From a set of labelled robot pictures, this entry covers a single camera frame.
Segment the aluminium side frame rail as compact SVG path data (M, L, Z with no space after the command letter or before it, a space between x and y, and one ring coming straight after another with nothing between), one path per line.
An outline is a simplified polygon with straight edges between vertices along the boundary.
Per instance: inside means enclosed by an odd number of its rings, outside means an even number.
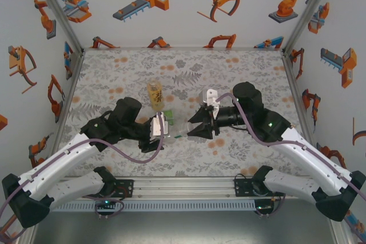
M283 59L283 64L285 68L285 73L287 75L289 87L294 99L297 115L299 118L299 123L302 129L302 133L304 138L313 146L316 145L316 138L314 134L311 132L311 127L307 120L307 113L305 111L305 107L303 105L301 93L296 83L296 78L292 70L291 62L288 55L285 53L285 50L281 50L281 56Z
M71 78L71 83L70 83L70 89L67 92L67 96L66 96L66 101L63 107L63 110L61 112L61 116L60 116L60 120L59 120L59 124L58 124L58 129L54 138L54 143L53 143L53 147L50 150L50 152L48 153L47 157L50 158L52 155L54 155L59 148L59 145L61 143L61 139L62 139L62 134L63 134L63 130L66 124L66 120L68 117L68 113L69 113L69 109L70 109L70 105L72 102L72 97L74 95L74 91L75 91L75 87L77 85L78 82L78 77L81 71L81 67L83 64L83 60L85 57L85 51L81 53L80 56L77 57L76 59L76 64L75 64L75 70L73 73L73 76Z

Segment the aluminium corner post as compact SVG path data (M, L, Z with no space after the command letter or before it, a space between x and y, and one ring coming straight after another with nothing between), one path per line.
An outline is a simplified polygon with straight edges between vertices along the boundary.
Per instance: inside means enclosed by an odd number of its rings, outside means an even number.
M71 28L71 25L63 13L61 5L58 3L57 0L45 0L51 10L53 11L56 20L60 23L62 29L64 30L66 36L70 39L71 44L74 46L74 50L80 55L83 55L83 47L81 46L79 39L77 38L74 30Z
M301 15L295 29L292 31L287 44L284 47L284 56L288 57L294 48L296 42L299 40L302 32L307 27L308 22L312 18L315 9L319 6L321 0L309 0L303 14Z

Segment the small clear bottle green label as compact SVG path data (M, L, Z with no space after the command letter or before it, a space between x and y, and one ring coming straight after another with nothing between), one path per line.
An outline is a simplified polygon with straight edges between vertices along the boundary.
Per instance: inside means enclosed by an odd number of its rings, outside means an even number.
M187 122L186 116L179 111L167 109L162 111L169 126L179 126Z

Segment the grey metal base panel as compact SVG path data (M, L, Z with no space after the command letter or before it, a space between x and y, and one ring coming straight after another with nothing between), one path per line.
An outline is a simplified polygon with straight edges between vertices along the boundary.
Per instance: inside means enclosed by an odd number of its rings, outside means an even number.
M92 213L52 213L31 244L335 244L329 222L303 203L259 218L248 211L122 213L99 220Z

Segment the floral printed table mat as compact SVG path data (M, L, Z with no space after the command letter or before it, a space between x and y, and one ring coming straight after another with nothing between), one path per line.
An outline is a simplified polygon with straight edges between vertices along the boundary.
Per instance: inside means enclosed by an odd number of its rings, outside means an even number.
M154 111L146 89L151 78L162 86L166 109L191 118L199 108L199 93L219 94L250 82L261 91L264 106L300 129L281 52L261 50L88 50L75 87L61 146L66 145L89 120L115 108L119 99L132 97L142 109L137 122ZM212 140L183 137L164 145L154 157L144 154L136 141L121 141L118 150L106 149L75 167L69 175L82 176L105 166L115 176L224 177L253 175L263 165L287 174L304 172L284 154L258 144L244 130L228 127Z

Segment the yellow tea bottle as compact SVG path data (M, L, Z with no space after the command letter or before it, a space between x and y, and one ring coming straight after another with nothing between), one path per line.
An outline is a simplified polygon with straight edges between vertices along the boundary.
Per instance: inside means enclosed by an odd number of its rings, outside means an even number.
M156 78L151 78L147 84L147 91L149 94L152 109L161 111L164 108L164 98L162 96L162 84Z

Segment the aluminium front frame rail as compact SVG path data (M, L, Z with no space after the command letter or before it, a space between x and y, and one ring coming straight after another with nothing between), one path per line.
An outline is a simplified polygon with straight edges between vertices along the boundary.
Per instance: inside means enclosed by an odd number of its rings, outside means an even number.
M232 177L140 177L116 178L106 183L99 176L85 175L69 178L53 186L47 195L56 203L79 199L86 195L93 197L112 197L117 179L134 181L134 200L185 200L185 199L235 199L234 179Z

